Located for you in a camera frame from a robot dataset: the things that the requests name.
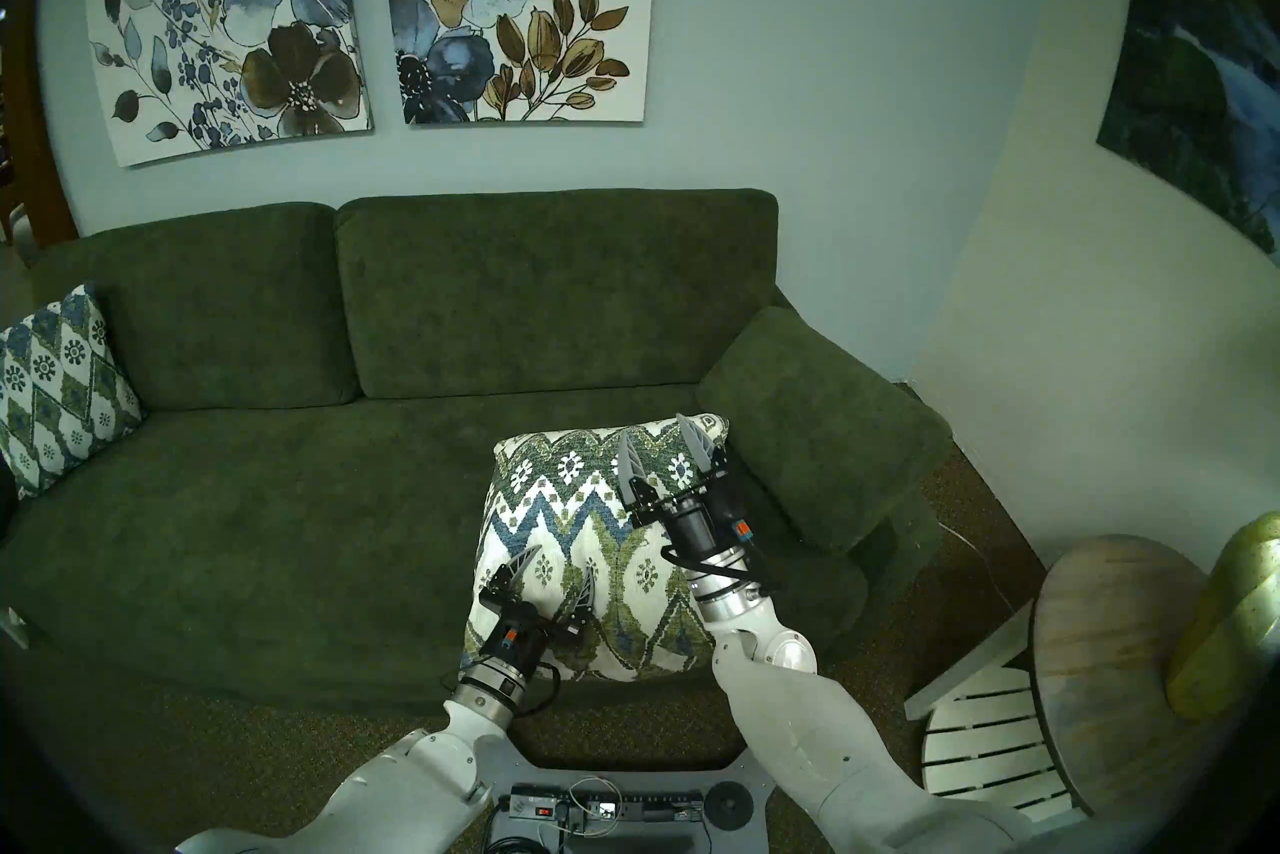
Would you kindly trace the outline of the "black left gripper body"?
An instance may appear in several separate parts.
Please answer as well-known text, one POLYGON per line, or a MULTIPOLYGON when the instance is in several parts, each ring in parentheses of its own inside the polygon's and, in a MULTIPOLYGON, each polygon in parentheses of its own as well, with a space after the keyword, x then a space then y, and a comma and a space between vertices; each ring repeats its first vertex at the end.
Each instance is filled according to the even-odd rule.
POLYGON ((530 680, 550 648, 564 647, 564 609, 557 617, 541 616, 530 602, 513 611, 490 611, 498 620, 480 648, 480 662, 500 662, 530 680))

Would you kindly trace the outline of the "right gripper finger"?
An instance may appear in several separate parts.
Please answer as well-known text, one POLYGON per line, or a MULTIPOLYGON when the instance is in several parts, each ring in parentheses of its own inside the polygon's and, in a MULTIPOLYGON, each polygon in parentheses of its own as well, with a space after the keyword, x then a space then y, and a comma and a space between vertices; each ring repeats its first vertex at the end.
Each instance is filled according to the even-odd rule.
POLYGON ((646 478, 643 460, 627 430, 620 431, 617 492, 631 525, 658 525, 663 521, 663 501, 646 478))
POLYGON ((685 447, 686 466, 675 470, 675 494, 724 493, 730 487, 730 460, 722 446, 707 433, 700 419, 676 416, 678 437, 685 447))

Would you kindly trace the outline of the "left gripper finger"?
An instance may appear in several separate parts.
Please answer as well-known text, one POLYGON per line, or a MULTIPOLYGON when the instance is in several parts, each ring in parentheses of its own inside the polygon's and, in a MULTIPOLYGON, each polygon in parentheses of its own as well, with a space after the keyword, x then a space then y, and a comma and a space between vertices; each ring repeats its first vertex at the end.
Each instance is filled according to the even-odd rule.
POLYGON ((579 592, 567 600, 564 607, 564 647, 572 650, 585 643, 588 627, 594 617, 594 598, 596 592, 596 571, 582 571, 579 592))
POLYGON ((522 581, 526 570, 541 554, 540 545, 529 545, 525 551, 499 565, 477 589, 477 604, 488 611, 513 611, 524 602, 516 586, 522 581))

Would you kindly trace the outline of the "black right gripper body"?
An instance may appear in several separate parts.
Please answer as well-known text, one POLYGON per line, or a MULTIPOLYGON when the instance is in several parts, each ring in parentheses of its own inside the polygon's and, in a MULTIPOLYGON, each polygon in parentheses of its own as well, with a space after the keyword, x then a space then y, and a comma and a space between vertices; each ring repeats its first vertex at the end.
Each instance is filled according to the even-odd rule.
POLYGON ((627 483, 631 526, 659 525, 668 542, 659 553, 685 570, 728 570, 716 558, 733 552, 745 563, 753 558, 754 539, 746 522, 740 488, 733 480, 700 480, 691 488, 662 497, 646 480, 627 483))

